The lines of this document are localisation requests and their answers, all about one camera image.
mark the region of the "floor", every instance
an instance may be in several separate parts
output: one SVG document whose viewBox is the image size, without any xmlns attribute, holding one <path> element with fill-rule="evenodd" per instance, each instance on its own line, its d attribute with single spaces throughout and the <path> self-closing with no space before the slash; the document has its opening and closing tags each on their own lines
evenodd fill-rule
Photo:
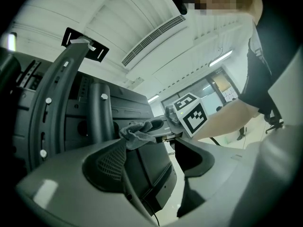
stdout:
<svg viewBox="0 0 303 227">
<path fill-rule="evenodd" d="M 265 134 L 265 130 L 270 128 L 270 125 L 264 121 L 263 115 L 259 115 L 258 117 L 252 119 L 246 125 L 246 127 L 247 127 L 246 136 L 239 141 L 236 140 L 237 137 L 239 136 L 239 132 L 234 132 L 228 135 L 215 137 L 215 139 L 222 146 L 245 149 L 247 145 L 249 145 L 250 143 L 263 140 L 267 136 Z M 210 139 L 204 139 L 202 140 L 202 142 L 214 144 Z M 178 179 L 175 189 L 172 192 L 168 202 L 166 203 L 166 205 L 161 211 L 156 213 L 160 226 L 164 226 L 178 220 L 177 211 L 181 205 L 183 189 L 184 189 L 184 174 L 176 160 L 175 155 L 170 155 L 169 157 L 173 163 Z M 157 224 L 157 220 L 154 216 L 152 217 L 152 219 Z"/>
</svg>

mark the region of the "ceiling light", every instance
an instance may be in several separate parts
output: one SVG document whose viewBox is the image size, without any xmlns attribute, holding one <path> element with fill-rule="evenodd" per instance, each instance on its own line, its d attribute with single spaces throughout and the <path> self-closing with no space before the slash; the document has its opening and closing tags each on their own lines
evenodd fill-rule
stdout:
<svg viewBox="0 0 303 227">
<path fill-rule="evenodd" d="M 151 101 L 155 100 L 158 97 L 159 97 L 159 95 L 157 94 L 157 95 L 153 96 L 151 99 L 148 99 L 148 102 L 150 103 Z"/>
<path fill-rule="evenodd" d="M 203 88 L 202 90 L 205 90 L 205 89 L 207 89 L 208 87 L 210 87 L 210 85 L 208 85 L 207 87 Z"/>
<path fill-rule="evenodd" d="M 232 50 L 227 52 L 226 54 L 224 54 L 223 56 L 219 57 L 218 59 L 216 59 L 215 61 L 213 61 L 212 63 L 209 64 L 209 67 L 215 65 L 216 63 L 218 63 L 219 61 L 222 61 L 224 58 L 226 58 L 227 56 L 229 56 L 232 53 Z"/>
<path fill-rule="evenodd" d="M 17 34 L 16 33 L 10 33 L 8 36 L 8 49 L 10 51 L 16 51 L 16 41 L 17 40 Z"/>
</svg>

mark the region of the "ceiling vent grille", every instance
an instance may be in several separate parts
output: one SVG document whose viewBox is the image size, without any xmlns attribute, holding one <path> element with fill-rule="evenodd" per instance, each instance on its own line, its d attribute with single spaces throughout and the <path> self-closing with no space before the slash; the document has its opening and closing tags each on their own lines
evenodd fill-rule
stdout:
<svg viewBox="0 0 303 227">
<path fill-rule="evenodd" d="M 165 33 L 169 29 L 182 23 L 185 20 L 186 19 L 182 15 L 180 15 L 159 26 L 129 52 L 129 54 L 122 60 L 122 64 L 124 66 L 127 66 L 135 58 L 136 55 L 138 55 L 151 42 L 161 36 L 161 34 Z"/>
</svg>

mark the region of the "shoe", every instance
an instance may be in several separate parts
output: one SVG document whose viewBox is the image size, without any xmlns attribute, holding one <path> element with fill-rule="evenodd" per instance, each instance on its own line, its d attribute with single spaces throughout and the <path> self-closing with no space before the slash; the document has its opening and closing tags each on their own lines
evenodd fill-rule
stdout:
<svg viewBox="0 0 303 227">
<path fill-rule="evenodd" d="M 239 137 L 237 138 L 237 140 L 241 140 L 241 139 L 243 139 L 245 137 L 245 134 L 241 134 L 241 135 L 239 135 Z"/>
</svg>

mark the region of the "bolt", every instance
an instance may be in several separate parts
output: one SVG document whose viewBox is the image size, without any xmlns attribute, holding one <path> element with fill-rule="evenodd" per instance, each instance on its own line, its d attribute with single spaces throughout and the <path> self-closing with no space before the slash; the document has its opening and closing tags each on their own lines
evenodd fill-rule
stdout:
<svg viewBox="0 0 303 227">
<path fill-rule="evenodd" d="M 47 157 L 47 152 L 46 152 L 46 150 L 42 149 L 42 150 L 40 151 L 40 156 L 41 156 L 42 158 L 46 158 L 46 157 Z"/>
<path fill-rule="evenodd" d="M 108 99 L 108 96 L 105 93 L 102 93 L 101 98 L 105 101 Z"/>
<path fill-rule="evenodd" d="M 46 102 L 47 104 L 50 104 L 50 103 L 52 102 L 52 99 L 51 99 L 50 97 L 48 97 L 48 98 L 45 100 L 45 102 Z"/>
</svg>

